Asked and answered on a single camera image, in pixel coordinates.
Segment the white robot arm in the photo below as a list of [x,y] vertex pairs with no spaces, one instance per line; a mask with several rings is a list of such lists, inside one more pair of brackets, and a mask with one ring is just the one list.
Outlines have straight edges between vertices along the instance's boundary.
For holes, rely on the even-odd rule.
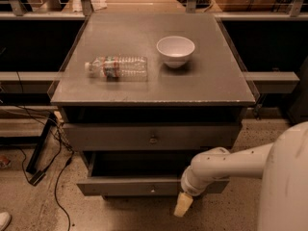
[[182,174],[174,215],[183,217],[196,196],[229,177],[262,180],[257,231],[308,231],[308,122],[289,128],[273,143],[196,154]]

